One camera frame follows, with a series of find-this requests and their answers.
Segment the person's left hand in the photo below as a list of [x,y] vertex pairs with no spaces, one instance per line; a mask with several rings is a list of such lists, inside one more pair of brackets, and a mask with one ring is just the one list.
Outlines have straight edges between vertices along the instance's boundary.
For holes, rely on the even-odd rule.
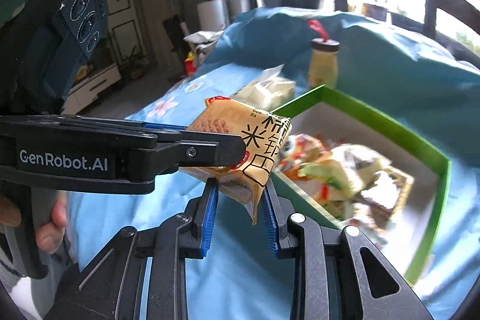
[[[37,246],[45,253],[55,253],[63,241],[65,228],[68,224],[66,205],[66,192],[58,191],[49,221],[35,232]],[[20,210],[3,192],[1,192],[0,206],[1,224],[8,227],[18,227],[21,223]]]

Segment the striped sleeve forearm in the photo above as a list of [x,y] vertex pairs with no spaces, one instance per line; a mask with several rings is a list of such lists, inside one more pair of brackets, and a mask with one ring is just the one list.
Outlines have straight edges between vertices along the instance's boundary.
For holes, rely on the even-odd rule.
[[1,283],[26,319],[43,319],[52,303],[49,283],[22,277],[8,254],[6,237],[1,235]]

